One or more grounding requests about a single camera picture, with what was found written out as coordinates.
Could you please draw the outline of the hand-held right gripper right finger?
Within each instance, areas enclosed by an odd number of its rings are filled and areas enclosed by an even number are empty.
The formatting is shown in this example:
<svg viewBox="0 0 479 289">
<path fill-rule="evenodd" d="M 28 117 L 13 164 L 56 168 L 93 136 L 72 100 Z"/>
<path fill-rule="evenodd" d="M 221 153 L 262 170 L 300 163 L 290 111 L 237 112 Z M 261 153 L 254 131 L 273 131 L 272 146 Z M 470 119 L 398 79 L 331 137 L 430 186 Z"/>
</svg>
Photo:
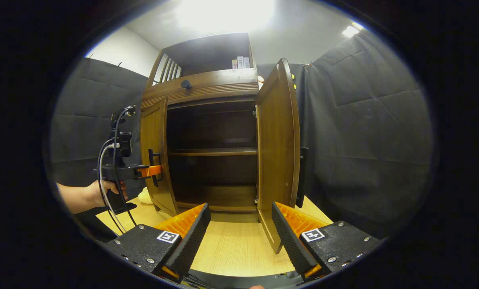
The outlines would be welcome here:
<svg viewBox="0 0 479 289">
<path fill-rule="evenodd" d="M 278 202 L 272 204 L 271 217 L 293 267 L 304 281 L 350 267 L 384 242 L 345 221 L 320 221 Z"/>
</svg>

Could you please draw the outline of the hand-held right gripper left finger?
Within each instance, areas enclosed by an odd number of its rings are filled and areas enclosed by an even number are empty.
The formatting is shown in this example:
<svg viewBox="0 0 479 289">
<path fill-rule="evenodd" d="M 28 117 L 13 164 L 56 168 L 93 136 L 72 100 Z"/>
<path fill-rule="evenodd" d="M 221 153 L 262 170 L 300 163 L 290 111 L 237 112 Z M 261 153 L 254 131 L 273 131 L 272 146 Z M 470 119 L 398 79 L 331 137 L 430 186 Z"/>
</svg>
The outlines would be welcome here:
<svg viewBox="0 0 479 289">
<path fill-rule="evenodd" d="M 155 226 L 139 224 L 103 247 L 148 274 L 181 283 L 210 221 L 209 205 L 203 203 Z"/>
</svg>

